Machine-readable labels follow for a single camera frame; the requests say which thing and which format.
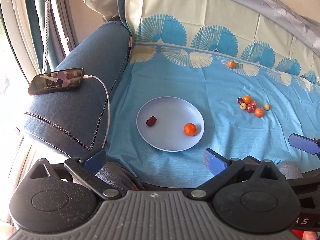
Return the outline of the small orange lowest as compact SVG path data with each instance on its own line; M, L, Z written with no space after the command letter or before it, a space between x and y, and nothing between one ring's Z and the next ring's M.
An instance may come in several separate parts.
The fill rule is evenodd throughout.
M197 127L193 123L185 124L183 131L185 135L193 137L197 133Z

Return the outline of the tan longan fruit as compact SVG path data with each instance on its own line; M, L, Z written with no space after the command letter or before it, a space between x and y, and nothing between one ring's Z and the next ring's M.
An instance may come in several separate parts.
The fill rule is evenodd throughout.
M264 110L269 111L270 105L268 103L264 104Z

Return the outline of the red cherry tomato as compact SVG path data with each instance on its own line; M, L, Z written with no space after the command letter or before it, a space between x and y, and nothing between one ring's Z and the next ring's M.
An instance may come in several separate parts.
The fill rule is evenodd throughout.
M254 107L251 104L248 104L246 107L247 113L252 113L254 112Z

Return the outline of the yellow-red small apple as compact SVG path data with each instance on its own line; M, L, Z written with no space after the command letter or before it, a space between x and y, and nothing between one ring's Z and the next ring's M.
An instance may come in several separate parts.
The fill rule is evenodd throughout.
M246 109L247 109L247 104L244 103L244 102L241 103L241 104L240 104L240 109L243 110L243 111L246 110Z

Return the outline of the red candy fruit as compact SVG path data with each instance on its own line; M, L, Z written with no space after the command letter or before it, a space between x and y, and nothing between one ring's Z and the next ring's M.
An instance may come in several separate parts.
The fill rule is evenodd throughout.
M254 100L251 101L251 105L252 105L252 107L253 107L254 109L256 109L257 106L258 106L258 104L257 104Z

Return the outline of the small orange top cluster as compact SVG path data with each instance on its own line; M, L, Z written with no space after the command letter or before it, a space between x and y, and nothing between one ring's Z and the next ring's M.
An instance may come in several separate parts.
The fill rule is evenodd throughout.
M243 96L242 99L245 104L250 104L252 102L252 98L249 95Z

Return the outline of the grey trouser knee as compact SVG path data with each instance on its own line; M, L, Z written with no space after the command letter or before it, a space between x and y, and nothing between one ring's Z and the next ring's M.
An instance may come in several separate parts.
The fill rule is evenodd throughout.
M281 163L278 163L276 167L281 172L281 174L285 176L287 180L299 179L303 177L298 166L290 161L283 161Z

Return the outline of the light blue round plate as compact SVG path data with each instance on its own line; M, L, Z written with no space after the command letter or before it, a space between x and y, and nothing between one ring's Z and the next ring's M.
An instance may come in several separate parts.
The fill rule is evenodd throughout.
M146 125L155 116L152 127ZM193 123L197 133L185 135L185 124ZM140 136L152 147L165 152L181 152L195 146L204 134L204 119L200 111L186 100L163 96L145 103L137 113L136 126Z

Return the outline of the blue patterned cloth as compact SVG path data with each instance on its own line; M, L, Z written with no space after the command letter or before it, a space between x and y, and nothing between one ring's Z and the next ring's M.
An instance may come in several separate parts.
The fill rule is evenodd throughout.
M125 0L125 22L133 42L112 101L109 161L162 187L211 178L207 148L226 158L291 161L302 172L319 168L316 156L288 142L292 133L319 136L319 55L298 38L231 0ZM263 117L240 109L245 95ZM202 114L204 134L192 148L165 152L140 136L138 111L161 96L186 100Z

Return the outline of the black smartphone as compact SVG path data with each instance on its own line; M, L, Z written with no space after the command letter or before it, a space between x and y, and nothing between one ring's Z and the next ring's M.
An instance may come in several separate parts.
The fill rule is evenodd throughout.
M84 68L72 68L35 76L28 88L29 95L40 95L77 89L82 85Z

